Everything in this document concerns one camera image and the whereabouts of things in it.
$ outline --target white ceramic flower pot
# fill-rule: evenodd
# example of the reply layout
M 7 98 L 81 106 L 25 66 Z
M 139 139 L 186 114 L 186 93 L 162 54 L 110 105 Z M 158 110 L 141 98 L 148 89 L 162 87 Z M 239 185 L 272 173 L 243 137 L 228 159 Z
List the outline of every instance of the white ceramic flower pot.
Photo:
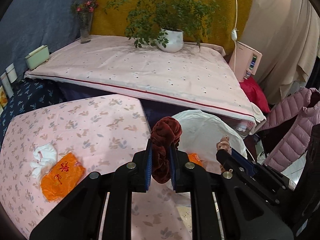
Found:
M 164 47 L 161 43 L 157 42 L 159 49 L 165 52 L 177 52 L 183 47 L 183 31 L 174 32 L 174 31 L 167 31 L 161 29 L 162 32 L 166 32 L 167 34 L 164 35 L 164 38 L 168 39 L 168 43 L 166 47 Z

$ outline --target yellow curtain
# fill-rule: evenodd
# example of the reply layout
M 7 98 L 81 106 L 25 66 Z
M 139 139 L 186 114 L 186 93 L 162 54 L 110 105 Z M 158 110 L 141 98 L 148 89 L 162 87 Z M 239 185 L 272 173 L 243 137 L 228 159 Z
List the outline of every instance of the yellow curtain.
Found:
M 105 14 L 104 7 L 108 0 L 97 0 L 99 7 L 96 9 L 93 16 L 92 34 L 95 35 L 115 35 L 124 36 L 124 30 L 127 26 L 126 18 L 128 12 L 135 5 L 125 4 L 119 8 L 119 11 L 109 9 L 108 14 Z M 231 30 L 234 28 L 236 19 L 235 0 L 216 0 L 220 6 L 217 12 L 223 16 L 225 22 L 223 25 L 215 23 L 212 26 L 212 36 L 206 43 L 223 46 L 226 53 L 231 53 L 234 48 L 234 43 L 231 40 Z M 249 17 L 252 0 L 238 0 L 238 36 L 240 37 L 245 24 Z

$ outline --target metal screw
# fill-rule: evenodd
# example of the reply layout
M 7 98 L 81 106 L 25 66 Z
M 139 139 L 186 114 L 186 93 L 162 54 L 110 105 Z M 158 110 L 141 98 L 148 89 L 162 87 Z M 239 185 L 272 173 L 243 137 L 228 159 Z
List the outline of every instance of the metal screw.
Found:
M 99 177 L 99 173 L 96 172 L 96 171 L 91 172 L 90 175 L 89 175 L 90 179 L 96 179 L 97 177 Z
M 222 173 L 222 176 L 223 176 L 225 179 L 231 179 L 231 178 L 232 178 L 232 173 L 229 172 L 229 171 L 225 171 L 224 173 Z
M 133 162 L 127 163 L 127 168 L 128 168 L 128 169 L 134 169 L 136 166 L 137 166 L 137 165 L 136 165 L 135 163 L 133 163 Z
M 194 163 L 186 163 L 184 165 L 187 169 L 193 169 L 195 167 L 195 164 Z

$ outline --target orange plastic bag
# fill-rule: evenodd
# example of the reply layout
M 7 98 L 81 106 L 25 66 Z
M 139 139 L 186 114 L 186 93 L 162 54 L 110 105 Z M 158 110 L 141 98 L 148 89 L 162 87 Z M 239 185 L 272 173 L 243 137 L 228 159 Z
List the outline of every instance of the orange plastic bag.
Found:
M 74 189 L 85 168 L 72 154 L 68 153 L 41 180 L 43 195 L 48 201 L 64 198 Z
M 198 164 L 199 166 L 203 167 L 202 162 L 196 153 L 188 154 L 188 158 L 190 162 Z

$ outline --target green tissue box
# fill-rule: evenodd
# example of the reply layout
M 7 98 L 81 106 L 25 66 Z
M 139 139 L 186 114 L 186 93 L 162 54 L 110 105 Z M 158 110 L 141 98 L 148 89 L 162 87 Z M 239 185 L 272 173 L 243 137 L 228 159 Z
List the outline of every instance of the green tissue box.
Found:
M 43 62 L 49 59 L 49 49 L 48 45 L 42 45 L 38 49 L 30 52 L 28 56 L 25 57 L 28 68 L 33 70 L 38 67 Z

